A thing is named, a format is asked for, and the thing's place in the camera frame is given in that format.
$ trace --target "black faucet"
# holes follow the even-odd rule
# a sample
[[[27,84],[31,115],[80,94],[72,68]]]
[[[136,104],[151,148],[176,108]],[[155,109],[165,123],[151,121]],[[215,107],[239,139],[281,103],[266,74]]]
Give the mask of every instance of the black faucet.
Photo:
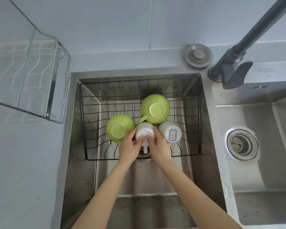
[[[209,69],[208,76],[215,82],[222,82],[224,89],[238,88],[244,84],[246,74],[253,65],[243,60],[246,51],[286,13],[286,0],[277,0],[263,17],[252,27],[245,37],[220,58]]]

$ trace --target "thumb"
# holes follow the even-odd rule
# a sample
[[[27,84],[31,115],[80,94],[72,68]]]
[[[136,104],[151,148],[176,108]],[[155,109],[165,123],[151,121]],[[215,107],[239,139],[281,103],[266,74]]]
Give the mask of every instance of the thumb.
[[[156,146],[154,139],[150,135],[146,135],[146,140],[148,141],[150,148],[153,148],[154,146]]]
[[[143,144],[143,142],[144,142],[144,140],[145,140],[145,136],[141,136],[141,137],[138,139],[138,141],[137,141],[137,143],[136,143],[135,146],[140,149],[141,146],[142,146],[142,144]]]

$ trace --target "forearm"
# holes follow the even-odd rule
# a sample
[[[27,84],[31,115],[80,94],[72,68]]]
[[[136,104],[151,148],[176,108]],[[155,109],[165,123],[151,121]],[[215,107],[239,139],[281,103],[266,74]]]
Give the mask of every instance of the forearm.
[[[159,163],[198,228],[241,228],[223,209],[203,193],[172,161]]]
[[[106,228],[128,165],[117,163],[72,229]]]

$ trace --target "person's left hand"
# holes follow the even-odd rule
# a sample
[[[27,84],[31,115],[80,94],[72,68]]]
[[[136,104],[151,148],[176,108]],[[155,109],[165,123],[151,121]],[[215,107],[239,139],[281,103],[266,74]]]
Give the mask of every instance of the person's left hand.
[[[145,136],[141,136],[135,144],[133,144],[132,138],[137,132],[137,127],[130,133],[126,134],[123,138],[119,150],[119,163],[130,166],[133,161],[138,157],[142,143],[145,140]]]

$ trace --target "hand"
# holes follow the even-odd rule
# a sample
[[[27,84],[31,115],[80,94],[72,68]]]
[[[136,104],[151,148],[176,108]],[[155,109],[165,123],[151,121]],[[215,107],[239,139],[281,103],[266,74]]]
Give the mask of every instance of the hand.
[[[139,155],[139,151],[145,140],[145,137],[141,136],[138,141],[135,141],[135,144],[133,144],[132,138],[136,134],[137,129],[138,128],[136,127],[130,133],[126,134],[120,144],[120,155],[118,161],[120,164],[130,166]]]
[[[149,144],[149,150],[153,159],[159,165],[161,162],[172,160],[170,144],[161,136],[160,132],[154,127],[154,133],[156,141],[149,135],[146,135],[146,139]]]

